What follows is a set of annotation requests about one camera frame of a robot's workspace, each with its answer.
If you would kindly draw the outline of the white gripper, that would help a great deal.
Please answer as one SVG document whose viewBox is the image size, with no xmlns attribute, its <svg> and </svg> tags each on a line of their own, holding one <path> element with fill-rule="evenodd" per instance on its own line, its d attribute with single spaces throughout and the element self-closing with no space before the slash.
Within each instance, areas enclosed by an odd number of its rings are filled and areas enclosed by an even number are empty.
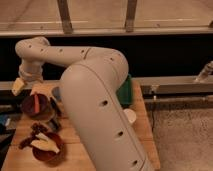
<svg viewBox="0 0 213 171">
<path fill-rule="evenodd" d="M 42 76 L 43 69 L 41 66 L 25 66 L 20 65 L 19 66 L 19 77 L 17 78 L 12 86 L 12 93 L 14 96 L 18 96 L 23 88 L 25 87 L 25 82 L 42 82 L 43 76 Z M 34 93 L 40 92 L 40 86 L 41 83 L 36 83 L 32 86 L 30 95 L 33 95 Z"/>
</svg>

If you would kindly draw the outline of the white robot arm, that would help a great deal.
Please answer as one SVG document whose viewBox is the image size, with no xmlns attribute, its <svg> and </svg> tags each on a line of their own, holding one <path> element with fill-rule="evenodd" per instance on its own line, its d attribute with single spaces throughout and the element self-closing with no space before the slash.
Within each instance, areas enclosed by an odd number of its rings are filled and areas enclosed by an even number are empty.
<svg viewBox="0 0 213 171">
<path fill-rule="evenodd" d="M 40 80 L 44 63 L 65 68 L 60 97 L 96 171 L 154 171 L 116 95 L 129 71 L 120 51 L 52 46 L 44 37 L 21 40 L 15 51 L 25 82 Z"/>
</svg>

